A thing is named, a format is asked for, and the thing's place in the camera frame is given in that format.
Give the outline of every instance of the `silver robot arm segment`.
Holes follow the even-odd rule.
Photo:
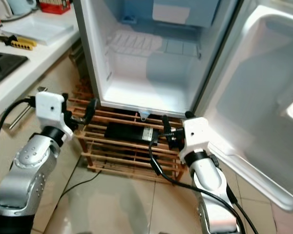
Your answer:
[[[0,184],[0,234],[29,234],[46,180],[54,170],[60,147],[73,138],[79,124],[87,125],[97,100],[90,101],[83,118],[66,109],[67,94],[39,92],[35,97],[41,133],[34,133],[16,153],[11,170]]]

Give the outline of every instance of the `white cabinet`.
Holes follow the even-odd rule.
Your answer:
[[[34,95],[40,86],[46,87],[48,91],[53,93],[71,94],[78,81],[78,69],[68,57],[68,53],[65,53],[22,97]],[[25,107],[26,104],[20,105],[13,110],[6,122],[11,123]],[[34,110],[29,111],[15,128],[13,129],[13,135],[8,134],[3,129],[0,133],[0,182],[9,171],[15,153],[27,143],[34,132],[39,133],[41,131]],[[42,200],[35,216],[34,229],[43,232],[46,228],[81,151],[79,142],[75,140],[66,142],[61,148],[56,168],[47,180]]]

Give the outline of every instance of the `tile floor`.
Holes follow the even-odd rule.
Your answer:
[[[270,202],[231,169],[221,168],[258,232],[275,234]],[[93,176],[77,167],[68,187]],[[182,180],[189,183],[190,177]],[[201,234],[196,207],[192,192],[183,188],[101,174],[62,198],[45,234]]]

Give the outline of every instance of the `kitchen counter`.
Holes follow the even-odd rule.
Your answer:
[[[26,56],[29,59],[0,82],[0,115],[80,37],[73,5],[71,6],[71,10],[63,15],[43,13],[40,10],[31,15],[38,15],[39,17],[52,19],[54,21],[71,23],[74,25],[74,29],[49,46],[37,44],[37,47],[34,47],[32,51],[5,46],[3,42],[0,42],[1,53]]]

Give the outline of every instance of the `white kettle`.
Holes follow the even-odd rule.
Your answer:
[[[11,7],[7,0],[0,0],[0,19],[6,20],[13,16]]]
[[[7,0],[7,1],[12,9],[13,15],[16,15],[16,16],[26,15],[37,6],[36,0]]]

